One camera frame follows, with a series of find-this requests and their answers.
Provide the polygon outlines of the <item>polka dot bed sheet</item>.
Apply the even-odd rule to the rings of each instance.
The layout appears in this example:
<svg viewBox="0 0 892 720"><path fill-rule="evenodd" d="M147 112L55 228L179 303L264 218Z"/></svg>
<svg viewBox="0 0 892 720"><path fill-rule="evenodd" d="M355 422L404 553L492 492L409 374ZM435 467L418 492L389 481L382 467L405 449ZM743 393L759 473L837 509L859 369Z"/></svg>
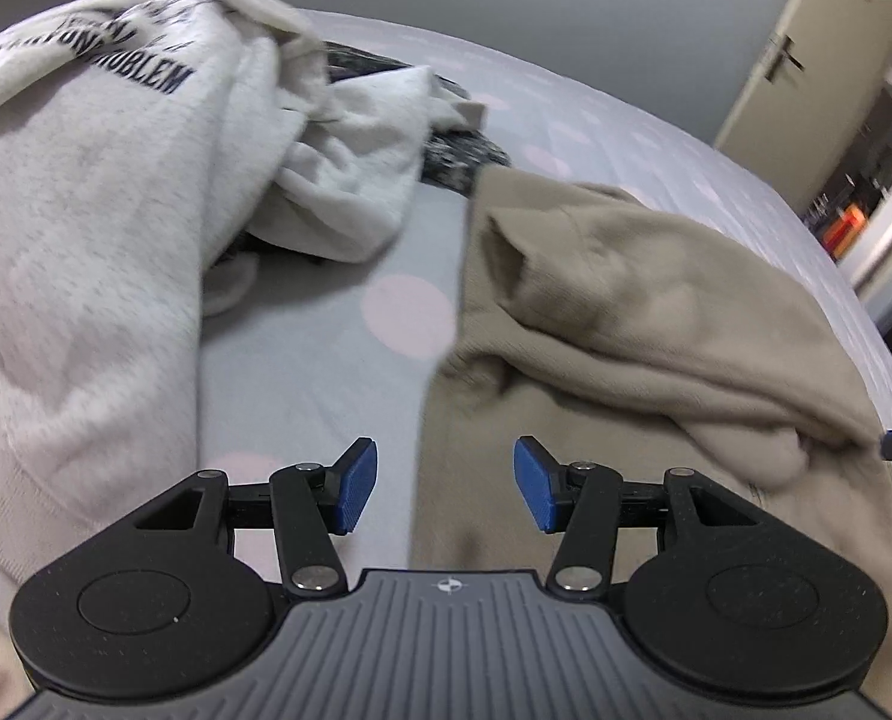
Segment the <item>polka dot bed sheet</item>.
<svg viewBox="0 0 892 720"><path fill-rule="evenodd" d="M616 185L737 239L812 291L892 429L892 357L866 309L797 216L759 179L646 110L538 65L437 32L318 11L320 36L426 65L488 110L486 135L519 169ZM329 461L368 436L379 479L350 571L409 557L416 439L431 374L455 330L467 205L423 185L402 234L364 265L267 254L233 309L207 320L200 458L236 483Z"/></svg>

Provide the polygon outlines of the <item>white printed sweatshirt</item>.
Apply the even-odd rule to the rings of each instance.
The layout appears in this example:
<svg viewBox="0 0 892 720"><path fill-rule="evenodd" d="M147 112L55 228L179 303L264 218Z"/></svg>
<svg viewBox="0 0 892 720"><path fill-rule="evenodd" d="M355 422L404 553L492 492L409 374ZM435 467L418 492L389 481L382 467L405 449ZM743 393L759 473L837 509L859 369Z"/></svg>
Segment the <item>white printed sweatshirt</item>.
<svg viewBox="0 0 892 720"><path fill-rule="evenodd" d="M0 32L0 569L197 465L205 271L241 232L358 263L436 132L426 67L332 80L280 0L75 0Z"/></svg>

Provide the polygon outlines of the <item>cream room door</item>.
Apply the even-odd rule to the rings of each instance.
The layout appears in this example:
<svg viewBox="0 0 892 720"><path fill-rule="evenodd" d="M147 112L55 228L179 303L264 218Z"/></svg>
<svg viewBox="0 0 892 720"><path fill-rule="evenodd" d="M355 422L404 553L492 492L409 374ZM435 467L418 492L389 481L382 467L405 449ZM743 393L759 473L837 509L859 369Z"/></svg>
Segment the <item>cream room door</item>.
<svg viewBox="0 0 892 720"><path fill-rule="evenodd" d="M765 46L714 148L802 215L880 93L892 0L788 0L771 36L783 32L804 70L786 65L766 83Z"/></svg>

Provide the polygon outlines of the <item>beige fleece zip hoodie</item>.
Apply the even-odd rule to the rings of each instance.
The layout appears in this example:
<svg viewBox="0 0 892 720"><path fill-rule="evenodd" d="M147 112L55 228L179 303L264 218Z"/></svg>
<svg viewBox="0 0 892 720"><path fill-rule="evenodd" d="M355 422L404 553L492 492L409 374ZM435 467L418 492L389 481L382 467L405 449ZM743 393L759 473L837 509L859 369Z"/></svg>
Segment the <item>beige fleece zip hoodie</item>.
<svg viewBox="0 0 892 720"><path fill-rule="evenodd" d="M882 424L812 294L752 250L615 187L478 176L459 330L426 395L410 561L548 566L512 471L656 481L692 466L854 562L888 605L866 693L892 715L892 472Z"/></svg>

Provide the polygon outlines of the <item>orange chair in hallway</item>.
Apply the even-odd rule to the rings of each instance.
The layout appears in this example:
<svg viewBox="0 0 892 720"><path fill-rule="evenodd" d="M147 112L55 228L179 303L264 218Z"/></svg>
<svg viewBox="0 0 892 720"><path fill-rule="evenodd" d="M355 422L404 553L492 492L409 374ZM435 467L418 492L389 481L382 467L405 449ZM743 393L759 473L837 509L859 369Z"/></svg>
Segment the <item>orange chair in hallway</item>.
<svg viewBox="0 0 892 720"><path fill-rule="evenodd" d="M848 253L855 239L864 231L867 215L857 204L851 203L844 210L838 211L827 231L821 236L821 245L833 260L839 260Z"/></svg>

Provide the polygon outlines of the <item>dark floral garment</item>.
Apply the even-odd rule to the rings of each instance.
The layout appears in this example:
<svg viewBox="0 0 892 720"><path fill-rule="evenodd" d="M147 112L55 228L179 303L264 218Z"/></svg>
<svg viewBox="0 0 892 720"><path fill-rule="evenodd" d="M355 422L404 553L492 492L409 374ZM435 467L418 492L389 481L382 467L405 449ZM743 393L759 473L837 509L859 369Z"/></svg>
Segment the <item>dark floral garment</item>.
<svg viewBox="0 0 892 720"><path fill-rule="evenodd" d="M340 43L327 43L327 62L332 83L409 68L409 64L392 57ZM421 181L470 197L478 172L492 164L510 167L512 161L504 149L477 128L434 130L426 142Z"/></svg>

